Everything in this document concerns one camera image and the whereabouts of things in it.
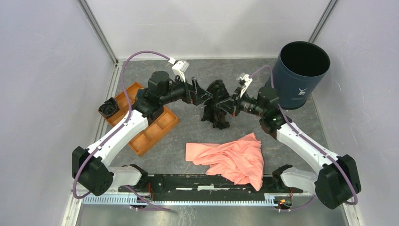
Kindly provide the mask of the dark blue trash bin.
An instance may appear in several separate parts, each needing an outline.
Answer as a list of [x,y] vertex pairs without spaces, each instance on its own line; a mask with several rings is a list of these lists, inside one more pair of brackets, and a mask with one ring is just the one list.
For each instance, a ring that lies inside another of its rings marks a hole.
[[330,58],[321,47],[306,42],[286,44],[272,67],[272,78],[266,86],[274,85],[283,109],[302,107],[330,68]]

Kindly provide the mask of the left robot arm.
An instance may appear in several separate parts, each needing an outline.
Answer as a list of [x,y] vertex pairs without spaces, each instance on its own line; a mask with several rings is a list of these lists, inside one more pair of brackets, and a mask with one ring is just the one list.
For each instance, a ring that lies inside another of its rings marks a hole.
[[138,92],[135,102],[128,103],[128,112],[121,121],[101,139],[87,148],[76,147],[72,152],[73,196],[82,199],[86,195],[77,194],[77,185],[88,190],[89,194],[100,196],[109,188],[131,186],[142,192],[148,186],[148,179],[142,176],[138,167],[111,167],[115,156],[136,135],[149,128],[151,123],[164,112],[164,105],[182,100],[198,106],[212,95],[201,88],[192,78],[187,83],[178,76],[174,80],[165,71],[154,72],[146,88]]

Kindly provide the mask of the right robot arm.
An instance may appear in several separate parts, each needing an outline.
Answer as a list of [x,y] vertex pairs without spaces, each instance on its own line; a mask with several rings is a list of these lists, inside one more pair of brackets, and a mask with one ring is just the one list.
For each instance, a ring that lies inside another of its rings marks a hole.
[[281,109],[276,89],[261,87],[254,98],[243,88],[237,88],[231,96],[217,102],[216,107],[232,116],[241,112],[258,116],[266,134],[288,146],[312,168],[312,171],[290,165],[280,168],[271,180],[275,191],[298,188],[332,210],[344,203],[358,204],[361,184],[355,160],[348,154],[340,156],[328,150],[305,134]]

